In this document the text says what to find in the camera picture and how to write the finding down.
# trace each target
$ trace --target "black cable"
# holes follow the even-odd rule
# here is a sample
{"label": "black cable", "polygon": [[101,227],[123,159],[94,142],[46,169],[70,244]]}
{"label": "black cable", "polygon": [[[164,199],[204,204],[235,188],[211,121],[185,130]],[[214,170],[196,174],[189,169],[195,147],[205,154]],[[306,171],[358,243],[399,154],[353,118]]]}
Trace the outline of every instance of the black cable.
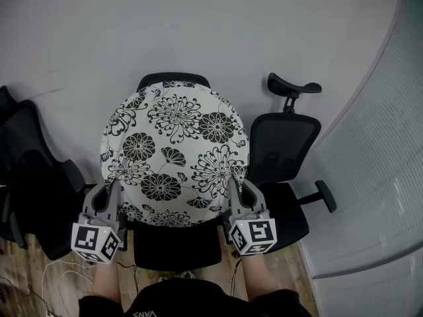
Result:
{"label": "black cable", "polygon": [[233,272],[233,276],[232,276],[232,284],[231,284],[231,296],[233,297],[233,295],[235,294],[235,275],[237,274],[237,270],[238,270],[238,265],[241,263],[243,259],[241,258],[238,262],[237,265],[235,266],[235,270]]}
{"label": "black cable", "polygon": [[134,267],[134,282],[135,282],[135,288],[137,289],[137,294],[139,293],[138,291],[138,279],[137,279],[137,269],[138,266],[136,266],[135,264],[132,265],[124,265],[120,262],[117,262],[117,264],[119,264],[121,267],[124,267],[125,269],[130,268],[130,267]]}
{"label": "black cable", "polygon": [[33,289],[32,289],[32,286],[31,285],[29,285],[28,284],[28,290],[29,290],[29,293],[24,293],[22,290],[20,290],[18,287],[16,287],[9,279],[7,279],[6,277],[3,277],[3,276],[0,276],[0,279],[4,279],[5,281],[7,281],[7,282],[9,282],[9,284],[16,290],[16,291],[18,291],[21,295],[23,295],[23,296],[25,296],[25,297],[29,297],[30,295],[34,295],[35,297],[37,297],[40,301],[42,301],[43,303],[44,303],[44,305],[46,306],[46,308],[47,308],[47,312],[49,313],[49,314],[51,314],[53,317],[61,317],[60,315],[58,315],[58,314],[55,314],[52,310],[50,310],[48,307],[49,307],[49,305],[47,304],[47,302],[44,300],[44,299],[42,299],[41,298],[41,296],[38,294],[38,293],[36,293]]}

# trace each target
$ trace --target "floral patterned cushion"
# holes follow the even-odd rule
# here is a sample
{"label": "floral patterned cushion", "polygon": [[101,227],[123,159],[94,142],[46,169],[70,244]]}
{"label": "floral patterned cushion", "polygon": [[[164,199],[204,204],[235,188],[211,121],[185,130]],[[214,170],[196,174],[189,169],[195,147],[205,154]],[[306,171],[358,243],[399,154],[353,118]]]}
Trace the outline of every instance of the floral patterned cushion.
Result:
{"label": "floral patterned cushion", "polygon": [[232,105],[184,81],[131,95],[103,133],[101,170],[122,186],[122,211],[150,225],[189,227],[228,209],[228,183],[247,170],[249,140]]}

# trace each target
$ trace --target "forearm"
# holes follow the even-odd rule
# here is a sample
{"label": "forearm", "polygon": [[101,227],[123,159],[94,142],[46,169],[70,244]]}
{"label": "forearm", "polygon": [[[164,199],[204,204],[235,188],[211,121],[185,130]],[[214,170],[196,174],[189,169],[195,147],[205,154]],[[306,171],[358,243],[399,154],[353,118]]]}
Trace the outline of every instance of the forearm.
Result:
{"label": "forearm", "polygon": [[116,262],[96,266],[91,294],[104,297],[120,304],[118,269]]}
{"label": "forearm", "polygon": [[278,285],[269,272],[262,254],[243,257],[245,288],[251,302],[258,296],[278,290]]}

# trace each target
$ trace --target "black office chair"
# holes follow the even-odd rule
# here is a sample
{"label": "black office chair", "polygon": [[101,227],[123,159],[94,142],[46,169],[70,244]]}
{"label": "black office chair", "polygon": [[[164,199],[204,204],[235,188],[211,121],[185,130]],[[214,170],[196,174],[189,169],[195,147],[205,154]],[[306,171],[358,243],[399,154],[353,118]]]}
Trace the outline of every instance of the black office chair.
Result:
{"label": "black office chair", "polygon": [[6,88],[0,89],[0,184],[6,185],[0,188],[0,237],[26,248],[24,234],[35,234],[55,260],[71,251],[85,181],[71,160],[59,162],[51,154],[35,104],[14,104],[6,94]]}
{"label": "black office chair", "polygon": [[286,97],[284,112],[263,114],[252,124],[247,178],[264,194],[270,216],[275,218],[278,242],[269,250],[273,252],[309,233],[309,225],[300,205],[323,199],[332,213],[336,210],[336,202],[323,181],[315,183],[317,193],[302,199],[297,199],[291,186],[284,183],[297,176],[321,130],[320,122],[316,119],[295,114],[295,100],[301,93],[321,92],[320,85],[309,83],[299,87],[271,73],[268,76],[268,89]]}
{"label": "black office chair", "polygon": [[[156,73],[145,76],[138,90],[165,81],[186,81],[210,88],[205,77],[188,73]],[[217,225],[220,217],[187,228],[127,224],[134,230],[134,258],[138,267],[161,271],[184,271],[221,261]]]}

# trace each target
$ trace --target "black t-shirt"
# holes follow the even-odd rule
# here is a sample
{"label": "black t-shirt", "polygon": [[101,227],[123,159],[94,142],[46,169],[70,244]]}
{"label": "black t-shirt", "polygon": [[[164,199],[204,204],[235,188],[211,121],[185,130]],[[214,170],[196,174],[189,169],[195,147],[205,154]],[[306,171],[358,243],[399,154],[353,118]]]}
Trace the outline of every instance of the black t-shirt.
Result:
{"label": "black t-shirt", "polygon": [[144,288],[131,308],[105,298],[83,297],[80,317],[164,317],[164,316],[289,316],[310,317],[299,303],[298,294],[278,290],[248,303],[226,295],[216,284],[199,279],[169,279]]}

